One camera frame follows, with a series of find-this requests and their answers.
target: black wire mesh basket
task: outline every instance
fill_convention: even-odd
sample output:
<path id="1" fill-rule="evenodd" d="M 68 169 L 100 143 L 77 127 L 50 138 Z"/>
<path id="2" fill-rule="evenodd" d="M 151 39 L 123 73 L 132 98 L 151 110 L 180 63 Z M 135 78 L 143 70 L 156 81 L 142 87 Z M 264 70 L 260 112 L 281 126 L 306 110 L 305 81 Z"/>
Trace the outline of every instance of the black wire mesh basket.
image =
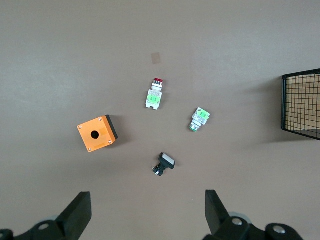
<path id="1" fill-rule="evenodd" d="M 282 77 L 281 128 L 320 140 L 320 69 Z"/>

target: small tape piece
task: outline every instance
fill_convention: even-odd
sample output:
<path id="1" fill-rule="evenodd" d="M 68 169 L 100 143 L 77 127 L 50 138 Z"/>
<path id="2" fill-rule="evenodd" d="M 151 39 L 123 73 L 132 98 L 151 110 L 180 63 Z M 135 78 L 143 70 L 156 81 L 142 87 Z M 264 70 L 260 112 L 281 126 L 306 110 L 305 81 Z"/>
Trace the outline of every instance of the small tape piece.
<path id="1" fill-rule="evenodd" d="M 161 63 L 160 52 L 152 53 L 151 59 L 153 64 L 160 64 Z"/>

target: electrical component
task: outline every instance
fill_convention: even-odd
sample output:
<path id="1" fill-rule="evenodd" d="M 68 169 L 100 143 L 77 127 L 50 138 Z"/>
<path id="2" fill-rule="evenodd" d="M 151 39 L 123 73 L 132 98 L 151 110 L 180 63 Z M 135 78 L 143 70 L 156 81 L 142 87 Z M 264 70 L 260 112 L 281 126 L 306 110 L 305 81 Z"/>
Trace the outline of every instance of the electrical component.
<path id="1" fill-rule="evenodd" d="M 157 166 L 153 166 L 152 170 L 155 175 L 161 176 L 164 173 L 164 170 L 167 168 L 174 169 L 175 168 L 175 160 L 173 160 L 171 157 L 169 157 L 165 153 L 161 153 L 158 160 L 160 163 Z"/>
<path id="2" fill-rule="evenodd" d="M 204 109 L 198 107 L 195 113 L 192 115 L 192 121 L 190 123 L 189 128 L 196 132 L 198 129 L 207 123 L 207 120 L 210 117 L 210 113 L 205 111 Z"/>
<path id="3" fill-rule="evenodd" d="M 78 125 L 79 133 L 89 153 L 113 144 L 118 135 L 110 116 L 100 116 Z"/>
<path id="4" fill-rule="evenodd" d="M 151 89 L 148 91 L 148 96 L 146 97 L 145 107 L 153 107 L 154 110 L 157 110 L 160 105 L 161 96 L 162 96 L 162 83 L 163 80 L 155 78 L 153 80 Z"/>

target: mesh basket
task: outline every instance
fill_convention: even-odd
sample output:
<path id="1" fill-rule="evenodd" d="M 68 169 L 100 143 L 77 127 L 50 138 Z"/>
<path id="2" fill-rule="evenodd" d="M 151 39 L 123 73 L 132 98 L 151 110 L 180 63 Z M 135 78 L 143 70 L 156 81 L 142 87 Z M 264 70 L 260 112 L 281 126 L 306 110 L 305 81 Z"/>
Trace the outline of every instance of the mesh basket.
<path id="1" fill-rule="evenodd" d="M 282 119 L 285 131 L 320 140 L 320 69 L 282 77 Z"/>

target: green label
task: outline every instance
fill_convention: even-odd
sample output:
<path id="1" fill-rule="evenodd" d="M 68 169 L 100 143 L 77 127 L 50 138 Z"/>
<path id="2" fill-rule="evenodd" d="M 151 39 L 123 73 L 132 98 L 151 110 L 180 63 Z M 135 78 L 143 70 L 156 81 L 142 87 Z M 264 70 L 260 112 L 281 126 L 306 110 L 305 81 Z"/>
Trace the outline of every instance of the green label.
<path id="1" fill-rule="evenodd" d="M 196 114 L 205 120 L 208 120 L 210 116 L 210 113 L 203 109 L 199 109 Z"/>
<path id="2" fill-rule="evenodd" d="M 154 95 L 148 95 L 147 99 L 151 104 L 157 104 L 160 102 L 160 97 Z"/>

